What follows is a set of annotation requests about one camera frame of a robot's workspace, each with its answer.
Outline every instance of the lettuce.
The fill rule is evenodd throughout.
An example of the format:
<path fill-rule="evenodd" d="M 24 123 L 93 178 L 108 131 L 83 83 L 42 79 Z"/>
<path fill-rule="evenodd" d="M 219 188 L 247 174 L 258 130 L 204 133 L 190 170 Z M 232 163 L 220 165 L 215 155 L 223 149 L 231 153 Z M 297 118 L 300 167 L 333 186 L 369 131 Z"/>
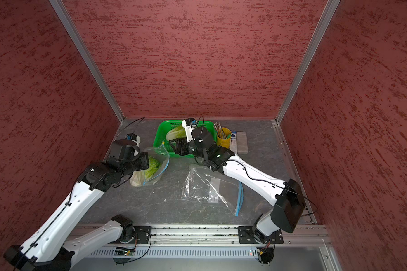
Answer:
<path fill-rule="evenodd" d="M 186 137 L 185 129 L 182 126 L 175 127 L 166 134 L 167 141 L 170 141 L 172 139 L 177 139 L 177 138 L 184 138 L 184 137 Z"/>
<path fill-rule="evenodd" d="M 149 156 L 149 168 L 145 170 L 145 179 L 148 180 L 149 178 L 154 175 L 157 170 L 160 168 L 161 163 L 158 162 L 157 159 L 153 158 L 152 156 Z"/>

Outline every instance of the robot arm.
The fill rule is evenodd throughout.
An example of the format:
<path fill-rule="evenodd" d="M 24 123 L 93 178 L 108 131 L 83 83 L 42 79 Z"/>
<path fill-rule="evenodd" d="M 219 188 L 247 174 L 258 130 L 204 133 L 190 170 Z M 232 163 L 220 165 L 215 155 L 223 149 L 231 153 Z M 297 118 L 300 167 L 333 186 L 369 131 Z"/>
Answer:
<path fill-rule="evenodd" d="M 139 143 L 140 138 L 134 134 L 114 141 L 108 158 L 88 166 L 48 220 L 21 246 L 11 246 L 5 259 L 20 270 L 69 270 L 109 242 L 134 238 L 131 220 L 117 215 L 104 226 L 65 242 L 87 210 L 110 187 L 118 187 L 134 171 L 149 168 L 148 154 L 140 152 Z"/>
<path fill-rule="evenodd" d="M 273 206 L 273 210 L 262 215 L 254 225 L 257 241 L 266 243 L 268 236 L 279 229 L 293 232 L 306 206 L 304 198 L 298 197 L 302 194 L 298 183 L 294 180 L 285 182 L 256 169 L 231 150 L 217 146 L 211 133 L 205 127 L 196 125 L 194 118 L 182 121 L 186 138 L 169 142 L 175 153 L 201 157 L 204 165 L 212 171 L 239 180 Z"/>

